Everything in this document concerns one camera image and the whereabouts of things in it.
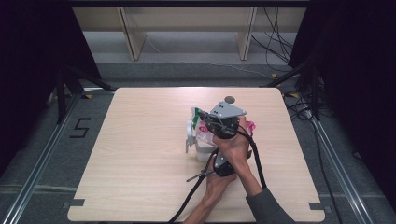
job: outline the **black tape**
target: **black tape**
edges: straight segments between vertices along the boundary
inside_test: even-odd
[[[91,120],[91,118],[81,118],[78,119],[77,124],[75,126],[75,130],[84,130],[84,134],[83,135],[70,135],[70,138],[85,138],[85,134],[87,134],[87,131],[89,130],[89,128],[80,128],[78,127],[79,123],[82,120]]]
[[[309,208],[311,210],[324,210],[324,207],[321,203],[309,203]]]
[[[85,199],[73,199],[69,206],[84,206]]]

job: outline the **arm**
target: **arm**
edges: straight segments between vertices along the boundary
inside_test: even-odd
[[[246,129],[246,118],[239,118],[240,132]],[[219,139],[216,136],[213,142],[219,147],[222,155],[233,166],[242,185],[247,192],[247,203],[258,223],[285,224],[295,223],[291,217],[280,207],[268,188],[262,189],[256,177],[251,173],[248,165],[249,142],[241,134],[232,139]]]
[[[211,174],[206,178],[206,193],[200,203],[184,221],[185,224],[204,223],[213,208],[221,200],[222,194],[227,186],[236,179],[236,175],[220,177]]]

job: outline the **wire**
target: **wire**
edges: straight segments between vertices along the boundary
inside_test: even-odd
[[[338,210],[338,206],[337,203],[334,199],[333,193],[332,193],[332,188],[330,187],[330,183],[329,183],[329,179],[326,176],[326,172],[324,170],[324,165],[323,165],[323,159],[322,159],[322,155],[321,155],[321,147],[320,147],[320,140],[319,140],[319,136],[318,136],[318,130],[315,126],[315,124],[313,123],[312,119],[314,118],[312,113],[308,112],[310,111],[310,107],[308,106],[309,104],[306,102],[303,102],[304,97],[300,98],[295,105],[287,105],[285,102],[285,105],[287,106],[287,109],[290,109],[294,112],[293,115],[291,115],[290,117],[293,117],[292,120],[294,120],[295,118],[299,118],[300,120],[308,120],[310,122],[310,124],[312,125],[313,129],[314,129],[314,134],[315,134],[315,139],[316,139],[316,144],[317,144],[317,150],[318,150],[318,159],[319,159],[319,165],[320,165],[320,170],[322,172],[324,181],[326,183],[326,187],[329,191],[330,197],[332,199],[332,204],[334,205],[334,209],[335,209],[335,213],[337,215],[338,218],[338,222],[340,224],[343,224],[343,220],[341,219],[341,215],[340,212]],[[298,110],[297,108],[295,108],[298,105],[302,105],[304,108],[301,110]]]
[[[249,136],[247,133],[242,133],[239,131],[236,131],[236,132],[241,134],[242,136],[246,137],[246,139],[249,141],[250,146],[253,149],[254,159],[256,161],[257,171],[259,172],[259,178],[260,178],[260,182],[262,184],[262,189],[266,189],[267,185],[264,180],[264,174],[262,173],[262,163],[260,162],[259,150],[257,149],[256,143],[253,141],[253,138],[251,136]]]
[[[287,95],[288,93],[291,92],[296,92],[296,91],[288,91],[288,92],[284,92],[284,95]],[[291,110],[294,112],[294,114],[290,115],[291,120],[294,120],[296,118],[299,118],[300,120],[307,120],[310,118],[307,118],[306,116],[302,115],[302,112],[306,111],[306,110],[311,110],[310,104],[303,102],[303,99],[305,98],[309,98],[311,97],[311,93],[309,94],[303,94],[302,92],[299,92],[299,94],[301,94],[301,98],[294,104],[294,105],[288,105],[285,102],[285,105],[287,106],[288,110]],[[304,109],[298,110],[296,107],[297,106],[302,106]],[[324,103],[324,102],[318,102],[318,112],[320,115],[327,117],[327,118],[335,118],[335,115],[332,111],[329,111],[330,105],[328,103]]]
[[[265,61],[268,63],[268,50],[271,51],[271,52],[274,52],[274,50],[271,50],[269,48],[269,46],[271,44],[271,41],[274,40],[274,41],[279,43],[280,49],[282,50],[282,53],[283,53],[283,56],[280,56],[279,53],[276,53],[276,56],[278,56],[285,63],[289,63],[290,53],[289,53],[289,51],[288,51],[288,49],[286,47],[288,47],[289,49],[292,49],[293,45],[291,43],[289,43],[288,41],[286,41],[279,33],[279,25],[277,23],[277,16],[278,16],[278,13],[279,13],[279,7],[275,7],[275,22],[274,23],[272,22],[271,18],[269,17],[268,12],[266,10],[266,7],[264,7],[263,9],[264,9],[265,15],[266,15],[268,21],[270,22],[270,25],[271,25],[271,28],[272,28],[271,35],[268,35],[266,32],[264,32],[268,37],[270,37],[270,40],[268,41],[267,47],[264,47],[266,49],[266,51],[265,51]]]
[[[148,39],[146,39],[146,41],[148,41],[148,43],[159,53],[163,53],[162,51],[160,51],[159,49],[157,49],[152,43],[151,41],[149,41]],[[170,61],[170,60],[166,60],[169,63],[187,63],[187,64],[198,64],[198,63],[188,63],[188,62],[183,62],[183,61]],[[247,72],[247,73],[254,73],[254,74],[258,74],[261,75],[262,77],[274,80],[272,77],[268,77],[267,75],[261,73],[261,72],[257,72],[257,71],[251,71],[251,70],[246,70],[246,69],[242,69],[242,68],[238,68],[234,65],[230,65],[230,64],[223,64],[223,63],[204,63],[204,64],[210,64],[210,65],[215,65],[215,66],[224,66],[224,67],[231,67],[233,69],[242,71],[242,72]]]
[[[168,221],[168,223],[174,223],[176,219],[180,216],[180,214],[183,212],[184,208],[186,208],[187,204],[189,203],[192,195],[195,193],[195,191],[198,189],[198,187],[201,185],[202,181],[206,178],[206,172],[207,168],[209,167],[210,161],[212,160],[212,157],[219,152],[219,148],[216,148],[209,156],[209,159],[207,160],[205,169],[202,171],[202,175],[199,176],[198,181],[195,183],[194,187],[190,190],[190,193],[187,195],[187,198],[184,200],[184,203],[181,205],[181,207],[178,209],[178,211],[175,213],[175,215]]]

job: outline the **floor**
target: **floor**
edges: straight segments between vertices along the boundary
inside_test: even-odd
[[[267,45],[269,38],[265,34],[253,35],[259,42]],[[234,35],[231,33],[149,33],[139,60],[134,62],[131,61],[122,33],[87,32],[85,36],[103,80],[117,87],[161,85],[254,87],[272,75],[281,76],[284,73],[278,70],[290,70],[284,61],[275,54],[266,52],[255,41],[250,44],[247,60],[241,61]],[[282,36],[291,44],[295,38],[295,34],[282,34]],[[280,45],[275,41],[272,41],[270,48],[282,52]],[[167,74],[169,79],[161,82],[159,77],[154,75],[149,77],[153,70]],[[144,73],[145,77],[138,75],[133,77],[136,71]],[[179,74],[191,75],[196,82],[191,83]],[[221,79],[223,74],[232,78],[235,76],[233,82]],[[297,78],[291,78],[279,88],[283,92],[293,91],[293,84]],[[88,82],[82,83],[87,88],[95,87]],[[56,99],[53,99],[48,109],[43,112],[35,127],[36,131],[26,142],[26,148],[17,154],[1,176],[1,220],[6,218],[7,211],[15,205],[19,192],[27,184],[26,181],[31,179],[32,175],[36,175],[34,191],[29,195],[26,204],[17,208],[21,212],[17,213],[16,221],[42,224],[71,223],[67,219],[67,209],[77,190],[112,99],[111,92],[92,91],[87,95],[87,97],[68,99],[73,112],[64,124],[64,129],[59,132],[59,139],[52,142],[52,149],[49,146],[49,139],[57,131]],[[325,147],[328,145],[325,144],[326,141],[319,141],[320,150],[318,150],[313,124],[304,120],[304,116],[309,114],[304,112],[304,105],[297,105],[302,99],[286,95],[289,97],[285,98],[285,103],[290,106],[294,129],[326,211],[326,218],[322,223],[341,223],[340,219],[348,224],[396,223],[395,212],[372,179],[364,162],[353,154],[355,148],[331,109],[321,108],[322,119],[316,125],[323,127],[325,133],[322,136],[329,138],[332,148],[326,150]],[[76,130],[77,123],[89,127],[85,137],[72,137],[83,135],[82,130]],[[49,158],[42,173],[32,174],[36,162],[42,159],[41,155],[45,150],[49,151]],[[332,150],[341,162],[347,174],[346,178],[340,178],[339,173],[334,170],[332,160],[329,160],[329,151]],[[363,201],[364,208],[367,209],[367,217],[360,216],[359,212],[354,211],[353,200],[345,191],[343,181],[346,179],[358,193],[358,198]]]

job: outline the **table top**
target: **table top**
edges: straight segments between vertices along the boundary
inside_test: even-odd
[[[185,152],[191,108],[210,111],[225,96],[256,124],[265,181],[296,221],[319,222],[322,210],[289,114],[272,88],[121,88],[114,95],[68,217],[73,221],[168,221],[183,204],[205,167],[191,147]],[[254,158],[248,160],[258,177]],[[184,220],[205,194],[205,181],[177,221]],[[239,180],[227,188],[209,222],[254,222]]]
[[[61,0],[56,2],[71,7],[308,7],[336,1],[338,0]]]

